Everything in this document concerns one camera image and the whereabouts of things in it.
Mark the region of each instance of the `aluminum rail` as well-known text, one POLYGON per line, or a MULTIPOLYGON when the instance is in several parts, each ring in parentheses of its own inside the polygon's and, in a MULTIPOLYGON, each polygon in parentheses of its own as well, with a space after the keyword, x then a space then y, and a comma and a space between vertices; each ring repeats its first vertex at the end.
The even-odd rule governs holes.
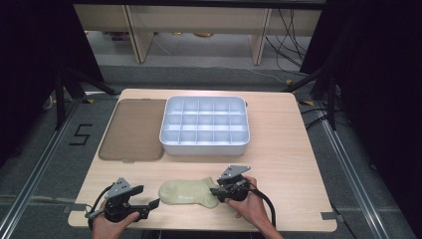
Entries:
MULTIPOLYGON (((323 108, 323 105, 319 102, 316 102, 316 107, 323 108)), ((366 218, 366 221, 369 225, 370 230, 372 231, 374 238, 390 238, 381 220, 381 217, 379 216, 372 200, 367 194, 365 187, 363 186, 359 176, 357 175, 356 170, 354 169, 353 163, 348 157, 347 152, 345 151, 336 130, 331 129, 331 126, 329 125, 327 120, 323 120, 322 125, 325 129, 329 141, 331 142, 335 154, 338 157, 341 167, 344 170, 348 183, 351 186, 354 196, 363 212, 364 217, 366 218)))
POLYGON ((41 155, 34 169, 32 170, 31 175, 28 177, 19 195, 16 197, 12 206, 9 208, 9 211, 6 213, 5 217, 1 221, 0 235, 2 239, 10 238, 13 231, 15 230, 15 227, 18 224, 20 218, 22 217, 22 214, 24 213, 28 202, 31 200, 32 193, 40 183, 50 161, 52 160, 62 140, 63 134, 66 132, 72 115, 75 113, 76 109, 81 104, 81 102, 82 99, 76 99, 71 102, 70 107, 67 111, 67 117, 65 121, 62 123, 62 126, 53 133, 52 138, 50 139, 49 143, 47 144, 47 147, 44 149, 43 154, 41 155))

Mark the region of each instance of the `wooden table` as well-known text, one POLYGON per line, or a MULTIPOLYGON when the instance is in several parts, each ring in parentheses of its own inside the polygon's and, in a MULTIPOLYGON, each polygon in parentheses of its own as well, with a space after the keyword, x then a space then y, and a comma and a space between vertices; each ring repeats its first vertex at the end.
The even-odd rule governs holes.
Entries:
MULTIPOLYGON (((239 96, 248 103, 251 140, 242 156, 170 156, 157 161, 93 159, 76 203, 93 205, 107 186, 124 177, 132 186, 144 185, 141 194, 131 197, 132 205, 144 205, 158 198, 160 185, 172 179, 216 180, 229 164, 249 165, 244 173, 258 179, 258 187, 273 202, 279 231, 334 231, 335 220, 322 220, 331 212, 313 149, 296 99, 288 93, 208 92, 179 90, 125 90, 123 99, 168 99, 171 96, 239 96)), ((72 211, 69 223, 87 227, 83 211, 72 211)), ((130 228, 256 231, 236 211, 222 203, 213 209, 201 205, 166 205, 150 212, 147 220, 130 228)))

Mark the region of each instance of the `white plastic organizer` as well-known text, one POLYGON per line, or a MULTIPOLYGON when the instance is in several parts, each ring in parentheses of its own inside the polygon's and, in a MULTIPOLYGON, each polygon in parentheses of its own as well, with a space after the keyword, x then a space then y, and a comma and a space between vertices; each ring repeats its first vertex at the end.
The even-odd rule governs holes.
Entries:
POLYGON ((240 97, 172 97, 159 138, 168 154, 243 154, 250 139, 246 102, 240 97))

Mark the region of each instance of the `sock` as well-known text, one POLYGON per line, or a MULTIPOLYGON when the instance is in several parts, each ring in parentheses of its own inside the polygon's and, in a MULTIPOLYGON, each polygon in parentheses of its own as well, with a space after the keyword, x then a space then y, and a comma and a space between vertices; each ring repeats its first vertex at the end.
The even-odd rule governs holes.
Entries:
POLYGON ((208 208, 217 206, 217 197, 210 188, 217 187, 211 177, 202 180, 176 179, 164 182, 158 190, 161 201, 165 204, 201 204, 208 208))

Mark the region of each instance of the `human hand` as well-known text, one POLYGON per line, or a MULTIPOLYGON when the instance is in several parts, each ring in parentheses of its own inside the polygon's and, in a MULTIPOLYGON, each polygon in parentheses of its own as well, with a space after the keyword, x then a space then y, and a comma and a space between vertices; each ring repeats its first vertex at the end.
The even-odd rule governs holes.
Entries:
MULTIPOLYGON (((251 189, 256 188, 257 179, 254 177, 244 176, 251 183, 251 189)), ((273 226, 268 218, 267 211, 264 207, 263 199, 253 192, 248 192, 248 196, 243 201, 235 201, 231 198, 226 198, 227 205, 233 207, 238 211, 236 218, 243 217, 249 223, 253 224, 260 230, 260 232, 267 239, 282 239, 283 236, 273 226)))
POLYGON ((133 212, 119 222, 110 222, 101 213, 93 222, 93 239, 118 239, 124 229, 137 219, 139 212, 133 212))

